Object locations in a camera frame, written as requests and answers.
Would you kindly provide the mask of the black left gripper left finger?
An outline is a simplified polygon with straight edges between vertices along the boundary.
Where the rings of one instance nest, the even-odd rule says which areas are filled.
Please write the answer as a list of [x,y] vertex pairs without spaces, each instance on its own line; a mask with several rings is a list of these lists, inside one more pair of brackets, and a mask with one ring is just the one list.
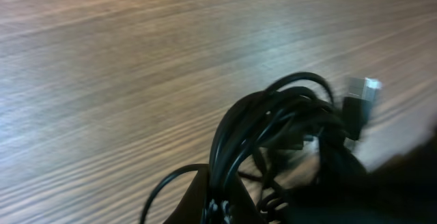
[[202,224],[205,223],[208,201],[209,171],[205,164],[197,165],[197,174],[164,224]]

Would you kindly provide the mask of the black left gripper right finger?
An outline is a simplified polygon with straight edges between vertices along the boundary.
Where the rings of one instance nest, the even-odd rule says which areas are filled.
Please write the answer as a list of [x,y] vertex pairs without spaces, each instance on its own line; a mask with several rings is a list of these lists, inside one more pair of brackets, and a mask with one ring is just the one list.
[[436,136],[367,173],[337,134],[322,132],[310,184],[278,188],[258,206],[237,197],[233,223],[435,223]]

